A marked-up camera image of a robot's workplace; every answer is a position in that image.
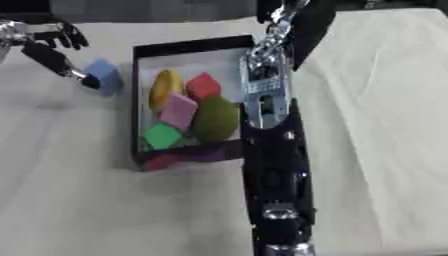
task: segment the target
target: green cube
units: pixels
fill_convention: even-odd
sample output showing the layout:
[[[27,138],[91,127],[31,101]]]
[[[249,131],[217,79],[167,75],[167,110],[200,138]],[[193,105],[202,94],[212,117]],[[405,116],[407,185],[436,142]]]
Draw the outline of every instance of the green cube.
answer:
[[[145,131],[143,138],[153,149],[167,149],[182,138],[182,134],[176,128],[164,123],[158,123]]]

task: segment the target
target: red cube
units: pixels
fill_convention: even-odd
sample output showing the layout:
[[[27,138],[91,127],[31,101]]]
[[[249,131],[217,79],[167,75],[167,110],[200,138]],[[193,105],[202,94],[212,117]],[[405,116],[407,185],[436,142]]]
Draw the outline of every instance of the red cube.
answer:
[[[204,72],[186,84],[188,96],[199,102],[210,95],[221,95],[221,85]]]

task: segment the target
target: pink cube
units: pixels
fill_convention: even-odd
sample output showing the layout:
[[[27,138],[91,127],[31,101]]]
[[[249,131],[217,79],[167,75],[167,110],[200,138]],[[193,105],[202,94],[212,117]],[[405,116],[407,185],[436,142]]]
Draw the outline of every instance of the pink cube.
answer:
[[[160,120],[181,131],[186,131],[197,108],[198,104],[194,100],[172,92],[168,95],[168,102],[162,110]]]

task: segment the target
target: silver robotic hand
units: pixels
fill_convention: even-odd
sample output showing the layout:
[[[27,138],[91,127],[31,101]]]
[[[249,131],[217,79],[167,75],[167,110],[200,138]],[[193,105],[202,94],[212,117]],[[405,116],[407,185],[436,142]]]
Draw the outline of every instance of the silver robotic hand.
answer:
[[[98,89],[98,79],[83,73],[63,53],[53,49],[56,48],[56,40],[66,48],[79,50],[87,47],[89,44],[84,35],[75,26],[53,16],[40,22],[28,24],[0,19],[0,63],[5,60],[11,47],[22,46],[23,54],[57,75],[75,78],[86,87]]]
[[[313,1],[325,3],[285,0],[271,13],[266,37],[240,59],[243,180],[254,256],[315,255],[311,172],[297,101],[291,95],[292,70],[332,22],[333,14],[326,12],[322,25],[311,24],[316,31],[305,33],[298,21],[307,20],[300,15],[309,5],[315,9]]]

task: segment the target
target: yellow object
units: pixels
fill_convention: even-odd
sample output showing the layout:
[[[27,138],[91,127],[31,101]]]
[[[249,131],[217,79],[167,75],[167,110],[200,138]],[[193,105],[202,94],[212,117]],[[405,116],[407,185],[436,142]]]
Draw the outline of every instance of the yellow object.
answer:
[[[149,108],[154,112],[162,110],[168,102],[171,92],[182,94],[182,77],[172,69],[162,70],[158,75],[149,92]]]

